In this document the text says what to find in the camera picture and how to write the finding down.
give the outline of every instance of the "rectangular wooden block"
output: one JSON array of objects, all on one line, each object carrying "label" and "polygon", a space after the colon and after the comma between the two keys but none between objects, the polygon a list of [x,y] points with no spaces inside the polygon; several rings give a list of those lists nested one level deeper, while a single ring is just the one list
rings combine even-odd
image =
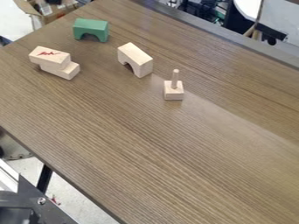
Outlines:
[{"label": "rectangular wooden block", "polygon": [[164,99],[166,101],[181,101],[184,99],[183,82],[177,82],[177,88],[171,87],[171,80],[164,81]]},{"label": "rectangular wooden block", "polygon": [[72,62],[69,63],[69,65],[62,70],[59,69],[53,69],[52,67],[40,65],[40,68],[44,70],[45,72],[48,72],[50,74],[55,74],[61,78],[64,78],[66,80],[71,80],[73,77],[75,77],[79,71],[80,71],[80,65]]},{"label": "rectangular wooden block", "polygon": [[71,62],[71,55],[68,52],[37,46],[29,54],[29,59],[32,63],[51,67],[52,69],[65,69]]}]

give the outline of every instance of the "wooden block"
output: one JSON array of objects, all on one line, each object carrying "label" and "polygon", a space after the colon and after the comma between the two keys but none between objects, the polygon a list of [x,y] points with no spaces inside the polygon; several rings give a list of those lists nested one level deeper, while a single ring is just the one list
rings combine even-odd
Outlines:
[{"label": "wooden block", "polygon": [[83,34],[95,35],[100,42],[107,42],[109,26],[107,21],[77,18],[73,25],[73,36],[82,39]]},{"label": "wooden block", "polygon": [[118,61],[123,65],[128,63],[132,66],[133,72],[138,78],[153,72],[153,58],[132,43],[118,47],[117,56]]},{"label": "wooden block", "polygon": [[52,67],[40,65],[40,68],[50,74],[55,74],[61,78],[66,80],[71,80],[74,76],[76,76],[80,71],[80,65],[71,61],[69,65],[62,70],[52,69]]},{"label": "wooden block", "polygon": [[166,101],[181,101],[184,99],[183,82],[178,80],[179,70],[173,70],[172,80],[164,81],[164,99]]},{"label": "wooden block", "polygon": [[37,46],[30,54],[32,63],[51,67],[52,69],[64,69],[71,62],[68,52],[60,52],[43,46]]}]

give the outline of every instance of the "wooden arch block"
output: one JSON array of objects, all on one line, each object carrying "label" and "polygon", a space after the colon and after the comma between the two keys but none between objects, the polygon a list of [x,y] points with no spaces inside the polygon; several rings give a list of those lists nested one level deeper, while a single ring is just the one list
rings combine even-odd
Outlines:
[{"label": "wooden arch block", "polygon": [[108,22],[77,18],[73,25],[74,38],[82,39],[83,34],[91,34],[96,36],[100,42],[107,42],[109,36]]},{"label": "wooden arch block", "polygon": [[117,56],[120,63],[123,65],[128,63],[132,66],[138,78],[153,72],[153,58],[132,43],[118,47]]}]

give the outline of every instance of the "green arch block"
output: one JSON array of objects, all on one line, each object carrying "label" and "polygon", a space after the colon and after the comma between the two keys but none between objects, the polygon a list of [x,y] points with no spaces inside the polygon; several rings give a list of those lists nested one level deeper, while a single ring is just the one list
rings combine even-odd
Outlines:
[{"label": "green arch block", "polygon": [[107,42],[109,36],[109,27],[107,21],[77,18],[73,25],[73,36],[75,39],[81,39],[83,34],[95,35],[100,42]]}]

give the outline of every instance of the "wood grain tabletop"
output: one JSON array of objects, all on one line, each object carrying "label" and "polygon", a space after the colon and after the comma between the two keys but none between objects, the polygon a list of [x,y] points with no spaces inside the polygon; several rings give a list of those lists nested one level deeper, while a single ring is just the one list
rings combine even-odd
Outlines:
[{"label": "wood grain tabletop", "polygon": [[[75,40],[75,18],[109,21],[109,41]],[[128,42],[153,74],[117,61]],[[71,53],[80,74],[41,71],[36,46]],[[129,0],[7,45],[0,67],[0,126],[119,222],[299,223],[297,70]],[[163,99],[174,68],[183,101]]]}]

